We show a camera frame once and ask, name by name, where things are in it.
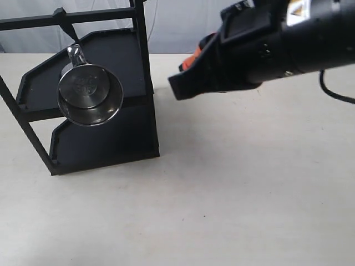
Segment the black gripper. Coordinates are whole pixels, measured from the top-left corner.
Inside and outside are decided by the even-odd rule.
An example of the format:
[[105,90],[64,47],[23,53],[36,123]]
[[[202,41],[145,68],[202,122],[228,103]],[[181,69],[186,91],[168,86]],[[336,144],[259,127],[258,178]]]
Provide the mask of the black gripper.
[[221,11],[222,25],[203,37],[194,55],[169,78],[177,100],[258,88],[294,74],[284,38],[293,1],[240,1]]

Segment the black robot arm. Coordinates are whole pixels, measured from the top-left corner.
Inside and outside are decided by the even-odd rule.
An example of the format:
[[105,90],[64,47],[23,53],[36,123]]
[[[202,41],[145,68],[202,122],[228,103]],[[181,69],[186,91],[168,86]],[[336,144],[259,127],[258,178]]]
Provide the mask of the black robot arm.
[[353,1],[239,1],[169,78],[177,100],[354,63]]

